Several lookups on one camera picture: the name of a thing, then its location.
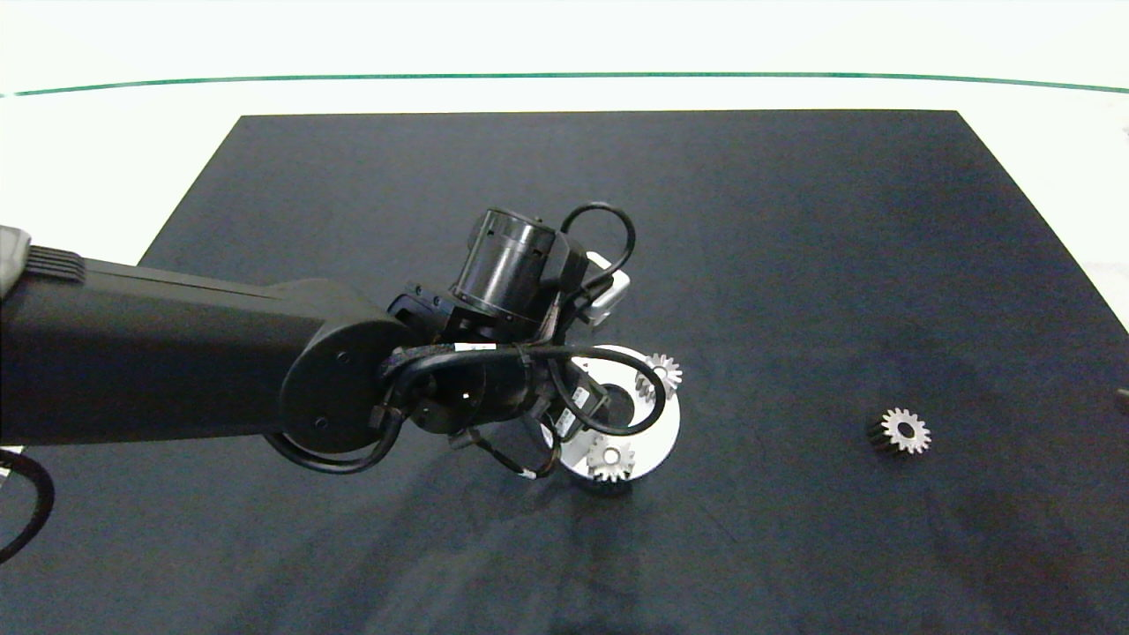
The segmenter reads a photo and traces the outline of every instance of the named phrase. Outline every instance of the white circular plate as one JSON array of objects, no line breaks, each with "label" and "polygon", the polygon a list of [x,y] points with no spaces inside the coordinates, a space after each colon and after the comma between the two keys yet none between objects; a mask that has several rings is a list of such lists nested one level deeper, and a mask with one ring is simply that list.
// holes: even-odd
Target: white circular plate
[{"label": "white circular plate", "polygon": [[[624,353],[637,359],[647,359],[647,356],[638,350],[622,346],[602,345],[597,348]],[[653,405],[647,403],[647,400],[639,397],[639,393],[636,392],[636,375],[638,371],[634,368],[606,359],[590,359],[587,357],[574,357],[572,362],[588,373],[596,383],[620,386],[631,395],[631,401],[634,406],[634,416],[631,417],[632,426],[638,425],[650,412]],[[647,475],[666,460],[667,455],[671,454],[671,450],[674,449],[675,440],[679,437],[680,418],[679,394],[674,393],[666,400],[666,408],[663,409],[663,416],[655,421],[655,425],[638,434],[610,437],[613,441],[629,443],[629,450],[634,452],[636,464],[628,480],[634,480]],[[548,430],[542,432],[545,435],[545,443],[552,444],[552,437]],[[597,436],[601,436],[601,433],[590,429],[578,432],[571,441],[561,445],[561,464],[584,478],[592,478],[588,476],[587,456],[588,449],[592,447]]]}]

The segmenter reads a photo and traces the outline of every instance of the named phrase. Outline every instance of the gear hole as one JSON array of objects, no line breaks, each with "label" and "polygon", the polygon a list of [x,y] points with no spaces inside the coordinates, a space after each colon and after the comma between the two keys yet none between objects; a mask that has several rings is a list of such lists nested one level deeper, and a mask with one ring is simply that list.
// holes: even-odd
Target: gear hole
[{"label": "gear hole", "polygon": [[603,384],[607,391],[607,403],[595,412],[595,417],[609,426],[625,428],[634,418],[634,400],[631,393],[615,384]]}]

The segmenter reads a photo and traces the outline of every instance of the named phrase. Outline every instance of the green line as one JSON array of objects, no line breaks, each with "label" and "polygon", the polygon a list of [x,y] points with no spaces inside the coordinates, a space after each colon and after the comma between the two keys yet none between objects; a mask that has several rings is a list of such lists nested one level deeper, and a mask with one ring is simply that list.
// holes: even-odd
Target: green line
[{"label": "green line", "polygon": [[364,73],[364,75],[266,75],[247,77],[191,77],[183,79],[148,79],[141,81],[115,81],[89,86],[64,88],[41,88],[19,90],[11,97],[53,95],[56,93],[80,93],[84,90],[106,90],[108,88],[135,88],[139,86],[174,86],[178,84],[235,84],[240,81],[315,81],[344,79],[607,79],[607,78],[675,78],[675,77],[737,77],[737,78],[849,78],[849,79],[918,79],[929,81],[963,81],[969,84],[1004,84],[1010,86],[1034,86],[1039,88],[1065,88],[1069,90],[1096,90],[1100,93],[1124,93],[1129,88],[1115,86],[1093,86],[1087,84],[1064,84],[1060,81],[1035,81],[1030,79],[1001,79],[994,77],[960,77],[952,75],[910,75],[899,72],[776,72],[776,71],[658,71],[658,72],[439,72],[439,73]]}]

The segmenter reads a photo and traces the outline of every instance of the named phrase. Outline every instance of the black cable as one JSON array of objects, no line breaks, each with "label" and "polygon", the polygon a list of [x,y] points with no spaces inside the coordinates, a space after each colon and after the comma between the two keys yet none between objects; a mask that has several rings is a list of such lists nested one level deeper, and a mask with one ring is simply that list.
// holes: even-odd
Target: black cable
[{"label": "black cable", "polygon": [[552,421],[550,421],[549,424],[541,424],[541,423],[539,423],[537,427],[541,427],[541,426],[544,426],[545,428],[549,428],[549,434],[550,434],[550,436],[553,440],[553,444],[552,444],[552,446],[549,450],[549,458],[545,459],[545,461],[540,467],[537,467],[536,469],[533,469],[533,470],[523,467],[517,461],[510,459],[506,454],[502,454],[499,450],[497,450],[493,445],[491,445],[489,441],[482,438],[481,436],[475,437],[475,440],[474,440],[473,443],[474,443],[474,445],[478,445],[482,450],[485,450],[487,452],[489,452],[490,455],[495,458],[495,460],[497,460],[502,466],[506,466],[506,468],[508,468],[510,471],[513,471],[516,475],[520,475],[523,477],[532,478],[532,479],[544,478],[544,477],[549,476],[550,473],[552,473],[553,469],[557,467],[557,463],[560,462],[560,459],[561,459],[561,436],[560,436],[560,434],[558,434],[557,428],[554,428],[552,426]]},{"label": "black cable", "polygon": [[[634,244],[636,244],[634,223],[631,221],[631,217],[628,216],[625,211],[604,202],[590,202],[587,205],[583,205],[570,211],[569,215],[564,217],[564,221],[561,223],[561,233],[567,234],[568,230],[572,227],[574,220],[576,220],[584,214],[595,210],[603,210],[611,212],[615,215],[615,217],[619,218],[620,221],[623,224],[623,229],[627,233],[627,238],[623,244],[623,252],[620,254],[620,258],[612,263],[611,267],[593,276],[586,282],[580,285],[580,288],[569,294],[561,303],[562,315],[557,322],[557,329],[553,331],[553,337],[552,337],[552,342],[558,346],[562,346],[564,343],[566,338],[568,336],[568,330],[572,327],[572,322],[576,321],[577,316],[595,301],[595,298],[592,295],[593,289],[599,287],[601,285],[610,280],[616,271],[619,271],[620,269],[623,268],[624,264],[627,264],[628,260],[630,260],[631,258],[631,254],[634,253]],[[574,303],[578,298],[580,298],[580,296],[585,297],[585,303],[574,306]],[[596,432],[610,434],[613,436],[622,436],[622,435],[636,434],[637,432],[642,432],[641,429],[638,428],[638,426],[633,426],[631,428],[612,428],[585,415],[584,411],[580,409],[580,407],[576,405],[576,401],[572,400],[572,395],[569,394],[568,388],[564,385],[564,379],[562,376],[564,372],[564,364],[566,362],[563,359],[550,360],[548,364],[549,377],[552,380],[553,388],[557,390],[557,394],[564,403],[564,407],[568,408],[568,410],[572,412],[572,415],[575,415],[576,418],[579,419],[583,425]],[[659,400],[665,401],[666,390],[665,386],[662,385],[662,382],[655,381],[657,379],[657,375],[654,375],[654,373],[650,374],[644,373],[644,375],[647,376],[648,381],[650,381],[651,384],[655,385],[655,393],[657,398],[656,403],[660,403]]]},{"label": "black cable", "polygon": [[[663,386],[663,382],[658,379],[655,369],[641,359],[637,359],[616,350],[596,347],[534,346],[523,347],[522,350],[524,350],[524,354],[527,357],[533,359],[555,360],[571,359],[572,357],[588,357],[592,359],[607,359],[609,362],[624,364],[641,373],[647,381],[655,386],[655,407],[641,421],[639,421],[639,424],[628,428],[618,428],[589,417],[584,412],[584,410],[580,409],[579,406],[576,405],[575,401],[568,398],[568,389],[564,388],[563,382],[554,382],[557,392],[564,398],[564,407],[568,408],[577,419],[580,419],[581,424],[596,432],[612,436],[637,434],[655,425],[655,421],[657,421],[663,415],[663,409],[666,406],[666,389]],[[403,403],[408,400],[412,385],[426,375],[454,366],[489,364],[491,362],[519,358],[522,356],[522,350],[510,347],[500,347],[491,350],[465,350],[461,353],[432,355],[423,359],[409,362],[404,365],[392,384],[392,389],[388,393],[390,399],[387,406],[403,406]]]},{"label": "black cable", "polygon": [[32,511],[32,519],[27,521],[24,530],[11,542],[0,549],[0,564],[3,564],[30,542],[47,523],[47,516],[51,515],[51,508],[55,504],[55,485],[51,481],[51,475],[43,466],[32,458],[16,452],[0,450],[0,468],[11,470],[12,473],[26,478],[35,486],[35,508]]},{"label": "black cable", "polygon": [[279,454],[282,454],[290,462],[303,468],[327,475],[351,475],[367,470],[380,462],[380,459],[384,459],[388,450],[392,450],[392,444],[396,442],[403,423],[403,418],[397,415],[387,416],[383,426],[384,429],[380,432],[380,438],[377,440],[376,445],[373,446],[373,450],[367,455],[359,459],[330,459],[329,456],[314,454],[294,441],[290,441],[290,437],[282,433],[264,434],[263,437],[274,450],[279,451]]},{"label": "black cable", "polygon": [[[631,259],[631,254],[634,253],[634,244],[636,244],[634,223],[631,221],[631,217],[628,216],[628,212],[623,211],[618,207],[604,202],[594,201],[590,203],[585,203],[570,211],[568,216],[564,217],[564,221],[561,223],[561,233],[568,234],[569,229],[572,228],[574,220],[576,220],[577,218],[589,211],[596,211],[596,210],[611,212],[615,215],[616,218],[620,219],[620,223],[623,224],[623,229],[627,233],[623,243],[623,252],[620,254],[620,258],[618,258],[615,262],[611,264],[611,267],[601,270],[598,273],[586,280],[584,284],[580,285],[579,288],[567,295],[564,299],[561,302],[561,311],[564,313],[557,322],[557,329],[553,331],[553,339],[552,339],[553,343],[557,345],[564,343],[564,336],[568,332],[569,327],[572,325],[572,322],[576,321],[576,316],[579,315],[581,311],[584,311],[585,306],[592,304],[592,302],[595,299],[594,297],[592,297],[592,292],[597,287],[599,287],[601,285],[603,285],[604,282],[606,282],[607,280],[611,280],[612,276],[616,271],[622,269],[623,266],[628,263],[628,260]],[[575,303],[580,296],[586,297],[587,299],[586,304],[580,306],[572,306],[572,303]]]}]

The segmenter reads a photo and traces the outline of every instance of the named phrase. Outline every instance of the silver gear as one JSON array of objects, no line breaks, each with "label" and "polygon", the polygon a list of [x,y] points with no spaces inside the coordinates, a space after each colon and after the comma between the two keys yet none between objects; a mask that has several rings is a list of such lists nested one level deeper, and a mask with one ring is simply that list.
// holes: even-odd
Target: silver gear
[{"label": "silver gear", "polygon": [[[912,434],[904,435],[900,429],[905,424]],[[878,450],[889,452],[904,452],[907,454],[921,454],[929,449],[929,428],[925,427],[925,421],[917,415],[904,408],[886,410],[882,420],[870,427],[870,442]]]},{"label": "silver gear", "polygon": [[[646,359],[647,365],[655,369],[655,374],[658,379],[663,380],[663,388],[666,389],[666,399],[669,400],[674,397],[674,392],[679,390],[679,385],[682,384],[682,371],[680,369],[680,364],[674,363],[674,358],[669,355],[659,355],[656,353]],[[639,397],[647,400],[647,403],[653,403],[655,401],[655,386],[650,385],[647,377],[642,373],[636,375],[636,392]]]},{"label": "silver gear", "polygon": [[594,480],[615,482],[627,480],[634,469],[631,444],[606,434],[596,434],[588,449],[588,476]]}]

